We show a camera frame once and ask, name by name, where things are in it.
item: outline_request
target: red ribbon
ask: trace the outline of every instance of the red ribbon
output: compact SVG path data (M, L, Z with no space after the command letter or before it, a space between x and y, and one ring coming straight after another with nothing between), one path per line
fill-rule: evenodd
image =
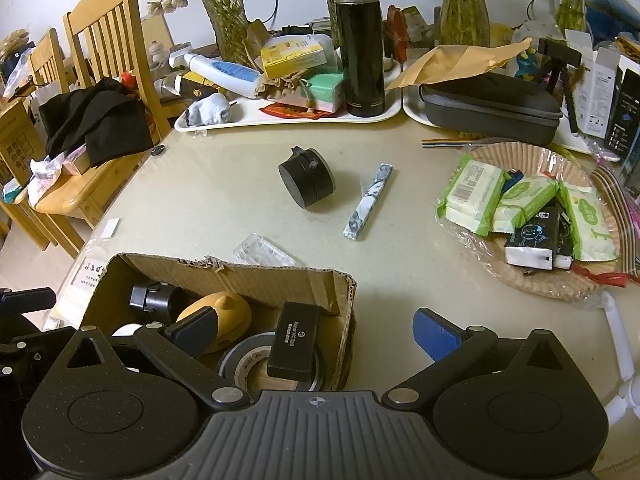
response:
M571 270L584 276L585 278L589 278L592 282L599 283L601 285L611 285L611 286L620 286L622 288L626 287L626 284L629 281L629 278L637 281L635 277L631 277L628 274L623 274L622 272L604 272L603 274L593 274L589 269L585 269L575 262L571 266Z

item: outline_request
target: marble pattern stick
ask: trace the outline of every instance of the marble pattern stick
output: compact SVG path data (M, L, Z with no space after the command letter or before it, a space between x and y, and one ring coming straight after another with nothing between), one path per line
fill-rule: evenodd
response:
M369 189L367 189L362 200L360 200L356 211L353 213L347 227L345 227L342 232L342 234L349 240L355 240L364 228L364 225L373 210L373 206L376 205L382 190L385 189L385 185L391 176L393 168L394 167L389 164L380 164L380 169L378 170L373 183L369 186Z

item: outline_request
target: brown paper envelope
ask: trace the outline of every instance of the brown paper envelope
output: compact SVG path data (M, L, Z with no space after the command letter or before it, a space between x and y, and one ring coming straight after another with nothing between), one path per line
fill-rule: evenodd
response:
M531 38L522 43L497 48L441 45L427 52L394 79L386 89L442 83L484 74L505 65L530 46Z

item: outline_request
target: paper liner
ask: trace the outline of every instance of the paper liner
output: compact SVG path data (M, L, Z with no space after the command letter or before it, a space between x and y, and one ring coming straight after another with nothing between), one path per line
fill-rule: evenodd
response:
M595 187L584 170L574 162L558 155L546 148L524 144L522 142L501 142L488 144L473 150L471 155L476 160L503 168L506 171L520 170L525 176L535 176L540 172L547 172L557 180L574 184L575 186ZM620 231L609 204L600 199L605 224L609 229L616 253L620 254ZM500 280L521 290L563 300L583 298L596 290L598 284L571 272L570 270L555 269L540 270L532 276L524 276L523 267L510 266L505 261L504 244L506 235L490 234L481 238L470 232L465 232L462 242L476 250L476 255L488 270ZM593 274L615 272L616 261L613 262L579 262L581 266Z

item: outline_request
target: table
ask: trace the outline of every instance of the table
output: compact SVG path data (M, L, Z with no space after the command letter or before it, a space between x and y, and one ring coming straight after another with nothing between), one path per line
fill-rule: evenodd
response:
M436 221L433 203L460 158L457 150L420 146L437 135L404 115L373 126L285 124L195 138L172 132L164 154L143 164L85 245L54 315L86 306L88 294L70 286L86 256L235 261L233 249L256 232L305 266L343 270L358 282L350 389L382 393L431 363L411 332L414 312L427 306L459 326L482 324L501 337L552 330L600 399L609 400L620 377L604 311L501 283ZM295 204L278 174L295 145L318 150L337 183L332 196L309 210ZM342 231L382 162L394 166L393 177L362 236L347 240ZM121 218L114 237L101 240L113 218ZM640 365L640 288L614 295ZM618 470L629 464L620 464L638 453L638 442L640 420L628 415L597 465L602 478L622 478Z

